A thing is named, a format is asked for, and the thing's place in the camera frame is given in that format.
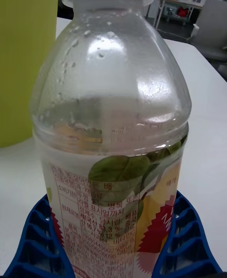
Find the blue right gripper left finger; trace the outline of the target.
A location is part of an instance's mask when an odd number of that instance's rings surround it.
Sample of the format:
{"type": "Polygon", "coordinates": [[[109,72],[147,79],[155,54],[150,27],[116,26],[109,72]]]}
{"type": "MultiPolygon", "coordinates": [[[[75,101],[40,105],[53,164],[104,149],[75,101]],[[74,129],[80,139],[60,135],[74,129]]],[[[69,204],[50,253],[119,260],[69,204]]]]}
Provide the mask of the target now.
{"type": "Polygon", "coordinates": [[[74,278],[70,261],[53,228],[47,196],[32,208],[4,278],[74,278]]]}

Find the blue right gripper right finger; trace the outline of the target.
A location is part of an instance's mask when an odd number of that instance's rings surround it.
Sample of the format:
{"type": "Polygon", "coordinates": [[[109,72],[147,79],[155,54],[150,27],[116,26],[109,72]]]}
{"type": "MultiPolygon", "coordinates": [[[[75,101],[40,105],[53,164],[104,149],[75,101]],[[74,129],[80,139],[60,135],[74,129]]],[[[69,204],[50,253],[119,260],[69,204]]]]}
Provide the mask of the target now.
{"type": "Polygon", "coordinates": [[[213,257],[200,217],[177,192],[172,226],[153,270],[154,278],[204,278],[222,273],[213,257]]]}

